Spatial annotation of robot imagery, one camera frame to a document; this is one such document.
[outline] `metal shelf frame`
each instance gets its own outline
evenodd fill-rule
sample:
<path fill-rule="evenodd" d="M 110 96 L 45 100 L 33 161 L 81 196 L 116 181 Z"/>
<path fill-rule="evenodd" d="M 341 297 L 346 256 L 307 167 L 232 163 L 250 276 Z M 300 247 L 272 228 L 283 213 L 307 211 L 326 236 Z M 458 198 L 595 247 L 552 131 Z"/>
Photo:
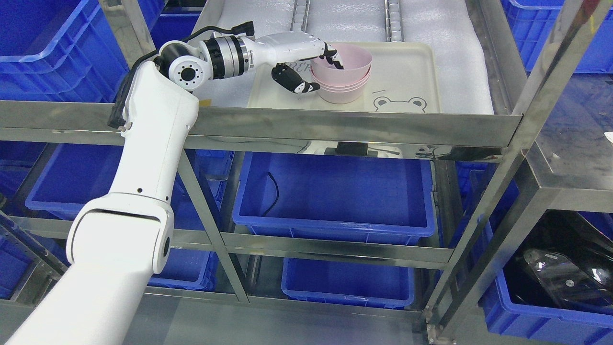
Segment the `metal shelf frame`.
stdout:
<path fill-rule="evenodd" d="M 128 62 L 152 49 L 147 27 L 138 15 L 136 0 L 99 0 L 109 18 Z M 428 323 L 431 343 L 452 344 L 463 315 L 473 307 L 523 239 L 526 226 L 536 223 L 548 207 L 562 203 L 557 188 L 543 187 L 530 179 L 523 163 L 558 97 L 583 53 L 607 14 L 606 0 L 566 1 L 550 35 L 546 56 L 541 54 L 535 70 L 526 78 L 499 0 L 466 0 L 475 31 L 481 42 L 490 92 L 496 114 L 406 114 L 379 112 L 332 112 L 323 110 L 248 109 L 201 107 L 190 132 L 187 149 L 303 153 L 310 144 L 325 142 L 367 142 L 398 147 L 405 158 L 433 161 L 436 177 L 434 198 L 441 216 L 443 241 L 455 231 L 458 209 L 455 160 L 498 163 L 492 181 L 483 193 L 469 224 L 455 248 L 395 246 L 313 239 L 276 238 L 244 233 L 231 219 L 242 155 L 235 157 L 221 211 L 210 191 L 202 190 L 185 153 L 178 173 L 183 180 L 206 231 L 177 229 L 173 247 L 214 250 L 227 274 L 234 294 L 192 292 L 148 287 L 145 293 L 182 298 L 242 303 L 275 308 L 317 308 L 404 317 Z M 198 26 L 214 25 L 223 0 L 209 0 Z M 118 132 L 106 126 L 111 104 L 0 101 L 0 138 L 15 141 L 122 145 Z M 522 179 L 522 194 L 504 219 L 501 228 L 466 283 L 458 287 L 455 275 L 485 226 L 511 179 Z M 602 196 L 610 197 L 609 190 Z M 613 212 L 609 206 L 594 206 Z M 66 238 L 70 222 L 12 217 L 19 228 L 36 235 Z M 397 311 L 340 305 L 326 305 L 263 298 L 250 294 L 253 282 L 238 262 L 239 254 L 310 258 L 374 265 L 439 269 L 436 284 L 423 287 L 427 293 L 412 310 Z"/>

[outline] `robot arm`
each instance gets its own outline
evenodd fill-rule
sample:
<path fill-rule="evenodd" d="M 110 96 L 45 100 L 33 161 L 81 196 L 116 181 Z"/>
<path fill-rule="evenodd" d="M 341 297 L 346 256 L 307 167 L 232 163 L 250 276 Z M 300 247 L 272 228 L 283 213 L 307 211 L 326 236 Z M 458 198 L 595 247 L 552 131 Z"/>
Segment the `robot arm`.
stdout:
<path fill-rule="evenodd" d="M 200 41 L 198 48 L 182 41 L 170 41 L 160 48 L 156 62 L 160 72 L 188 91 L 210 79 L 237 77 L 259 66 L 273 68 L 272 78 L 294 93 L 319 89 L 317 83 L 304 81 L 286 63 L 326 58 L 342 69 L 337 51 L 326 42 L 303 32 L 272 34 L 252 40 L 241 36 L 222 36 Z"/>
<path fill-rule="evenodd" d="M 252 30 L 248 25 L 219 29 Z M 198 99 L 188 91 L 267 64 L 276 66 L 273 73 L 283 87 L 308 92 L 318 85 L 306 83 L 284 63 L 321 56 L 342 67 L 334 49 L 305 33 L 256 41 L 217 37 L 198 47 L 171 41 L 155 63 L 140 63 L 153 55 L 135 64 L 113 107 L 109 125 L 121 129 L 125 143 L 109 193 L 77 215 L 66 246 L 72 266 L 8 345 L 123 342 L 149 278 L 168 258 L 174 228 L 170 196 L 183 144 L 198 116 Z"/>
<path fill-rule="evenodd" d="M 174 228 L 170 196 L 198 99 L 141 65 L 126 104 L 121 161 L 109 193 L 85 204 L 66 252 L 72 266 L 8 345 L 119 345 Z"/>

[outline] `metal bracket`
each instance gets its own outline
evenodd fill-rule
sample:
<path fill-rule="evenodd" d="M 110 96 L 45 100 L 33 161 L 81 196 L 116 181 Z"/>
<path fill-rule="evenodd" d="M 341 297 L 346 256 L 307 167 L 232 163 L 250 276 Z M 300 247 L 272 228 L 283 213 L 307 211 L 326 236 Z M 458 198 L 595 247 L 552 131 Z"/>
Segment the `metal bracket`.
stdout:
<path fill-rule="evenodd" d="M 439 334 L 443 330 L 443 326 L 438 328 L 435 325 L 426 325 L 426 334 L 428 335 L 428 344 L 432 345 L 457 345 L 457 341 L 448 338 L 441 338 Z"/>

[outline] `pink bowl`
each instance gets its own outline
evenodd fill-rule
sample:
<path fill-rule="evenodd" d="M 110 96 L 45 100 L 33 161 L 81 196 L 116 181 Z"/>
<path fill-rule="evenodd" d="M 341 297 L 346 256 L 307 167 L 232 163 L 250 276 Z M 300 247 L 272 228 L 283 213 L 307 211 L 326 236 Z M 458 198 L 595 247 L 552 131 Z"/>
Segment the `pink bowl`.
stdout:
<path fill-rule="evenodd" d="M 319 80 L 316 76 L 314 76 L 314 75 L 311 75 L 311 76 L 313 78 L 313 81 L 318 83 L 322 88 L 325 88 L 327 90 L 332 90 L 332 91 L 343 91 L 343 90 L 350 90 L 350 89 L 356 88 L 360 84 L 365 83 L 370 78 L 370 70 L 368 70 L 368 73 L 366 73 L 366 75 L 363 76 L 357 82 L 355 82 L 355 83 L 353 83 L 351 85 L 341 86 L 341 87 L 333 86 L 333 85 L 326 85 L 326 83 L 324 83 L 321 80 Z"/>
<path fill-rule="evenodd" d="M 368 82 L 370 78 L 370 74 L 367 74 L 358 84 L 351 88 L 343 89 L 343 90 L 334 90 L 329 89 L 325 86 L 322 86 L 317 93 L 319 97 L 321 97 L 324 101 L 334 103 L 334 104 L 346 104 L 355 101 L 358 99 L 362 93 L 364 92 L 364 86 Z"/>
<path fill-rule="evenodd" d="M 336 69 L 326 59 L 311 60 L 311 74 L 328 86 L 345 87 L 360 81 L 369 72 L 373 55 L 366 49 L 347 43 L 335 43 L 345 69 Z"/>

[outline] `blue storage crate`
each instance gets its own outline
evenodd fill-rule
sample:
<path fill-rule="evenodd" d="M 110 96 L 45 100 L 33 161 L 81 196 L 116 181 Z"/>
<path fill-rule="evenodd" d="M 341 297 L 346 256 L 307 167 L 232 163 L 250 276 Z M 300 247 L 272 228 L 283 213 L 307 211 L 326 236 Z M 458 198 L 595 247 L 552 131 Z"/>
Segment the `blue storage crate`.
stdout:
<path fill-rule="evenodd" d="M 429 161 L 247 153 L 232 216 L 256 235 L 407 245 L 434 234 L 431 193 Z"/>
<path fill-rule="evenodd" d="M 198 21 L 198 13 L 161 14 L 151 29 L 151 38 L 157 48 L 168 41 L 188 37 Z"/>
<path fill-rule="evenodd" d="M 26 207 L 73 220 L 83 205 L 108 193 L 121 158 L 121 146 L 61 144 L 26 198 Z M 211 183 L 219 202 L 225 183 Z M 171 206 L 175 227 L 203 230 L 185 187 L 175 180 Z"/>
<path fill-rule="evenodd" d="M 149 280 L 150 286 L 214 291 L 219 258 L 214 252 L 171 249 L 168 262 L 160 274 Z"/>
<path fill-rule="evenodd" d="M 17 246 L 0 236 L 0 299 L 10 299 L 31 262 Z"/>
<path fill-rule="evenodd" d="M 502 0 L 506 18 L 526 67 L 536 59 L 555 24 L 564 0 Z M 575 72 L 612 73 L 613 10 L 609 11 Z"/>
<path fill-rule="evenodd" d="M 285 258 L 281 289 L 300 301 L 374 308 L 404 308 L 413 302 L 413 269 Z"/>
<path fill-rule="evenodd" d="M 43 142 L 0 141 L 0 193 L 14 196 L 45 148 Z"/>
<path fill-rule="evenodd" d="M 0 166 L 31 168 L 45 145 L 44 142 L 0 141 Z"/>
<path fill-rule="evenodd" d="M 195 164 L 199 177 L 207 180 L 227 180 L 234 159 L 234 151 L 196 150 Z"/>
<path fill-rule="evenodd" d="M 483 253 L 492 236 L 492 229 L 486 227 L 481 242 L 473 247 L 476 256 Z M 613 316 L 513 303 L 502 271 L 481 304 L 492 333 L 569 345 L 613 344 Z"/>
<path fill-rule="evenodd" d="M 152 26 L 164 0 L 140 0 Z M 4 1 L 0 99 L 111 103 L 128 66 L 97 0 Z"/>
<path fill-rule="evenodd" d="M 485 170 L 488 163 L 473 163 L 470 161 L 456 161 L 455 170 L 458 175 L 458 186 L 460 187 L 460 196 L 462 201 L 470 194 L 470 181 L 469 176 L 472 170 Z"/>

